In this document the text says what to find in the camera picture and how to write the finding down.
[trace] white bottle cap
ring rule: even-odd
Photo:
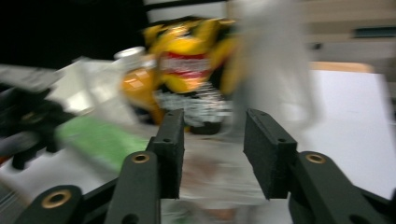
[[[142,67],[142,57],[144,54],[145,48],[135,47],[116,53],[114,55],[114,59],[117,60],[117,64],[119,64],[123,69],[125,69],[125,72],[127,72]]]

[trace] bottle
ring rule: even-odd
[[[120,88],[139,121],[160,124],[163,111],[153,97],[158,81],[152,66],[143,60],[144,54],[143,47],[135,47],[114,55],[124,73]]]

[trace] green packet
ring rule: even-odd
[[[56,138],[94,161],[119,172],[123,160],[136,151],[144,151],[148,139],[125,132],[117,125],[92,117],[76,117],[59,126]]]

